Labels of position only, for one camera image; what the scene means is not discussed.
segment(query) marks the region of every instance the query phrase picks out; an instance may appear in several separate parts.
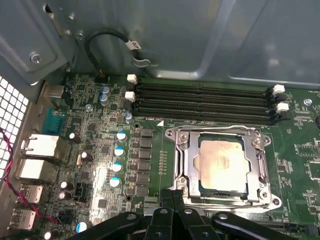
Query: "black ram slot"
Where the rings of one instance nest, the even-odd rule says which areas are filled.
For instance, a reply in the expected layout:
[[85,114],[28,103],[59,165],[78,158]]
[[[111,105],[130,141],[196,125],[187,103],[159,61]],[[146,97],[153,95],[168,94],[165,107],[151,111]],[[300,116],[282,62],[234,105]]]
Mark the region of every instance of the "black ram slot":
[[265,99],[264,92],[262,91],[247,91],[237,89],[223,89],[223,88],[211,88],[203,86],[183,86],[183,85],[168,85],[168,84],[150,84],[142,83],[140,86],[142,91],[160,91],[160,92],[182,92],[182,93],[202,93],[213,94],[222,96],[241,97],[247,98],[259,98]]
[[214,103],[197,103],[197,102],[179,102],[179,101],[158,101],[158,100],[140,100],[140,108],[155,108],[155,109],[172,109],[182,111],[197,111],[197,112],[218,112],[218,113],[234,113],[243,115],[261,115],[268,117],[267,108],[251,107],[251,106],[235,106],[221,105]]
[[221,112],[181,111],[175,109],[159,109],[139,107],[133,110],[137,117],[159,117],[168,119],[188,119],[198,121],[233,122],[247,124],[268,124],[269,118],[260,115],[231,114]]
[[213,96],[204,94],[191,94],[191,93],[170,93],[167,92],[148,92],[138,93],[138,99],[144,100],[173,100],[173,101],[188,101],[195,103],[214,103],[226,105],[239,105],[239,106],[253,106],[253,107],[266,107],[266,101],[263,99],[241,98],[241,97],[227,97],[227,96]]

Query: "cpu socket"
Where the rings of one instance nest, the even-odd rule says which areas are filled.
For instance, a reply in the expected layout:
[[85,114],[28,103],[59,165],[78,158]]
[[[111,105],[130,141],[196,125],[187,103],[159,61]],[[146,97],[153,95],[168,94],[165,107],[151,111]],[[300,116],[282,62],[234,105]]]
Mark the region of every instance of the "cpu socket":
[[271,138],[253,127],[183,125],[167,129],[175,143],[172,189],[187,207],[263,213],[282,205],[271,193],[265,147]]

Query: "ventilation grille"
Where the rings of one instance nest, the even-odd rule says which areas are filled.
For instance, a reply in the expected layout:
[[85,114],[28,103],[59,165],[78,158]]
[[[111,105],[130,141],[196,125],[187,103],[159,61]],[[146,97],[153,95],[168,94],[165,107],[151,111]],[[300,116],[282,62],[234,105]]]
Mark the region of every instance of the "ventilation grille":
[[[0,127],[10,139],[11,146],[16,142],[28,102],[27,98],[0,76]],[[0,133],[0,178],[5,173],[9,156],[7,143]]]

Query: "white cable label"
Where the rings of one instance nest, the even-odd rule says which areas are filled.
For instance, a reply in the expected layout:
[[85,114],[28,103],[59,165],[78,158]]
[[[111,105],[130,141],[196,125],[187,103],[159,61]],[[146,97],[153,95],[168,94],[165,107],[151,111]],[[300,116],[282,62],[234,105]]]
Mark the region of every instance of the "white cable label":
[[141,47],[137,41],[128,41],[125,45],[128,47],[128,49],[130,51],[136,50],[136,49],[141,49]]

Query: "mesh vent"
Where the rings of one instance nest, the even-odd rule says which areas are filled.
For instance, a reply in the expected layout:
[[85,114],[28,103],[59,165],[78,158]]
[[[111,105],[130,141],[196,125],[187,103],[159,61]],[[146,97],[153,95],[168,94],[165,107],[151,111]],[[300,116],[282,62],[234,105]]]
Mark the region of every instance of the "mesh vent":
[[[13,146],[27,110],[28,99],[0,76],[0,127],[5,131]],[[9,160],[7,143],[0,133],[0,178],[5,173]]]

